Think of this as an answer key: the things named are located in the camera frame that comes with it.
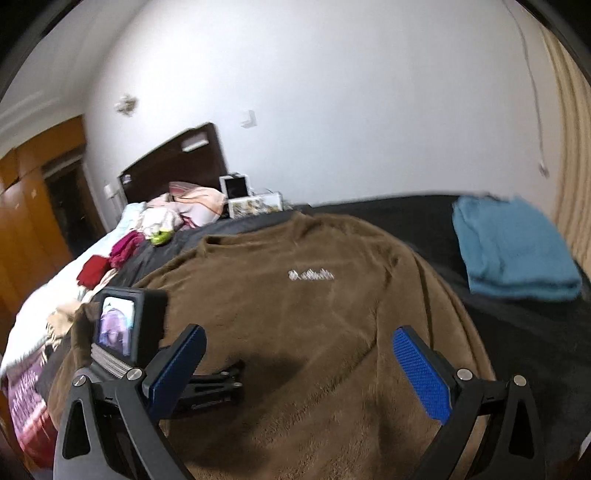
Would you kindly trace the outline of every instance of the dark brown headboard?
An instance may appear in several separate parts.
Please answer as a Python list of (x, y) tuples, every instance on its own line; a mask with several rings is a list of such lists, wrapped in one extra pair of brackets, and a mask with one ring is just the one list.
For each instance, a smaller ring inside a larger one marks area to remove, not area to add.
[[(207, 141), (191, 151), (183, 148)], [(168, 191), (168, 182), (187, 181), (220, 189), (219, 177), (228, 173), (214, 124), (185, 130), (140, 158), (119, 176), (129, 203), (147, 202)]]

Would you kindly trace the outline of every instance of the camera screen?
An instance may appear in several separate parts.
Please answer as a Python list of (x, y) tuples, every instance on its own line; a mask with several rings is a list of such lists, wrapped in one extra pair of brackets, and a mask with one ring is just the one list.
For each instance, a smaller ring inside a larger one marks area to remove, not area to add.
[(100, 316), (98, 343), (117, 353), (131, 353), (131, 330), (134, 327), (135, 305), (132, 300), (107, 297)]

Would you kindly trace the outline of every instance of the light fixture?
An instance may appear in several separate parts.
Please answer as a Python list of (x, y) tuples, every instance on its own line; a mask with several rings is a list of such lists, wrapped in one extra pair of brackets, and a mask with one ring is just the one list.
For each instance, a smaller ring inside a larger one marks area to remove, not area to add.
[(126, 93), (121, 97), (121, 100), (115, 104), (115, 111), (122, 113), (125, 116), (131, 116), (134, 113), (135, 107), (138, 105), (138, 99)]

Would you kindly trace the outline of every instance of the blue folded towel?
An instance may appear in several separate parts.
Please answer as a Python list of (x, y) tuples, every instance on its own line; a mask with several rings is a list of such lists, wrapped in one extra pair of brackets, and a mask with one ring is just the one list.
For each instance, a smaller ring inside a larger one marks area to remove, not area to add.
[(568, 246), (542, 212), (517, 197), (460, 197), (453, 226), (470, 291), (509, 299), (573, 300), (581, 276)]

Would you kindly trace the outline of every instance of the white wall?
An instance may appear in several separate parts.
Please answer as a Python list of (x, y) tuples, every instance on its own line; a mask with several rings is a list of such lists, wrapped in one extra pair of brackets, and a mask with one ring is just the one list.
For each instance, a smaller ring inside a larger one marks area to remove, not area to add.
[[(292, 202), (435, 191), (520, 193), (550, 211), (560, 158), (554, 74), (527, 35), (534, 97), (501, 0), (151, 0), (123, 33), (86, 109), (100, 191), (176, 133), (215, 123), (230, 171)], [(124, 94), (135, 114), (117, 114)], [(240, 127), (253, 109), (258, 126)], [(109, 223), (112, 206), (99, 207)]]

